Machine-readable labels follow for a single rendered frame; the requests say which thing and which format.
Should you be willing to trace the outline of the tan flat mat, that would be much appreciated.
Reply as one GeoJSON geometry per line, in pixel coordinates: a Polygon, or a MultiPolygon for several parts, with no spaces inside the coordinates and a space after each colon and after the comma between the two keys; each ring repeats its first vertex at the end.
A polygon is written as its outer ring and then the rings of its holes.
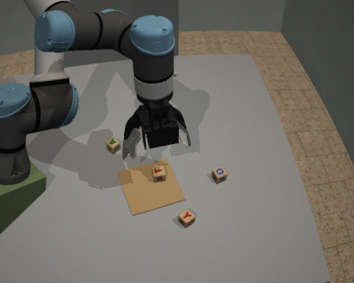
{"type": "Polygon", "coordinates": [[[186,200],[168,159],[117,172],[133,216],[186,200]],[[164,166],[165,181],[154,183],[152,168],[164,166]]]}

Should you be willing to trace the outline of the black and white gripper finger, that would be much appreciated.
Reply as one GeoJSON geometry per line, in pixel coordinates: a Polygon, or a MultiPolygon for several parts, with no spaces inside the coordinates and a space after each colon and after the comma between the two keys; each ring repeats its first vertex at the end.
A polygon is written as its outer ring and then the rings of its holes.
{"type": "Polygon", "coordinates": [[[138,123],[138,115],[135,112],[134,115],[126,123],[122,148],[123,159],[126,158],[128,153],[130,153],[131,158],[134,158],[137,155],[137,144],[141,138],[142,130],[140,129],[138,123]]]}
{"type": "Polygon", "coordinates": [[[180,140],[183,142],[183,144],[186,147],[188,147],[188,145],[191,146],[190,136],[189,136],[189,133],[188,133],[187,128],[185,126],[185,121],[184,121],[184,118],[183,118],[182,114],[180,113],[179,110],[177,110],[173,106],[172,106],[172,109],[174,111],[174,115],[175,115],[176,120],[177,120],[178,125],[179,125],[179,138],[180,138],[180,140]]]}

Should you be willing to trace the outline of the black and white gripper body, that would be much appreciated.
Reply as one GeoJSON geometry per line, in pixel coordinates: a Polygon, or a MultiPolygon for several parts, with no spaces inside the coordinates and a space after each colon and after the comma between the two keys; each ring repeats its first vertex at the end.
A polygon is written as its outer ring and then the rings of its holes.
{"type": "Polygon", "coordinates": [[[138,115],[139,125],[142,124],[140,126],[143,131],[142,140],[143,137],[145,138],[145,141],[143,140],[145,150],[147,150],[146,139],[149,148],[179,143],[179,125],[172,106],[169,103],[172,97],[173,91],[163,99],[154,101],[152,99],[145,99],[137,94],[137,99],[143,103],[143,105],[139,105],[136,114],[138,115]],[[148,114],[150,114],[150,117],[148,117],[148,114]]]}

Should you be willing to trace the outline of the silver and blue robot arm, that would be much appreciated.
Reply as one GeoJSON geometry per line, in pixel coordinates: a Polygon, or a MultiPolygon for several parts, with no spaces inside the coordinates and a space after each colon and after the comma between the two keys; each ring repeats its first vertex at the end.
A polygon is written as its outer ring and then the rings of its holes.
{"type": "Polygon", "coordinates": [[[165,17],[148,15],[135,19],[114,9],[80,12],[69,0],[24,2],[35,18],[35,75],[29,86],[0,86],[3,185],[19,184],[30,175],[27,134],[58,129],[76,116],[78,91],[73,84],[68,85],[65,51],[111,49],[130,58],[135,91],[145,99],[159,100],[169,95],[177,76],[174,28],[165,17]]]}

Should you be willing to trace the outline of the wooden letter block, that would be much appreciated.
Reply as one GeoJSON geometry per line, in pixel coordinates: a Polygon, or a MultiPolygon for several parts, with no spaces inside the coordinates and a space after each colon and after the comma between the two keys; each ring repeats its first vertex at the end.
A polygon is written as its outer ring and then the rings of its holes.
{"type": "Polygon", "coordinates": [[[178,222],[184,226],[185,228],[189,227],[191,224],[195,222],[196,216],[191,213],[188,209],[183,211],[178,215],[178,222]]]}
{"type": "Polygon", "coordinates": [[[154,183],[165,181],[164,166],[158,166],[152,168],[154,183]]]}
{"type": "Polygon", "coordinates": [[[112,154],[115,154],[121,149],[121,144],[114,137],[112,137],[106,142],[106,147],[108,151],[110,151],[112,154]]]}
{"type": "Polygon", "coordinates": [[[222,183],[227,179],[227,172],[223,168],[223,166],[214,168],[212,170],[212,178],[214,179],[216,184],[222,183]]]}

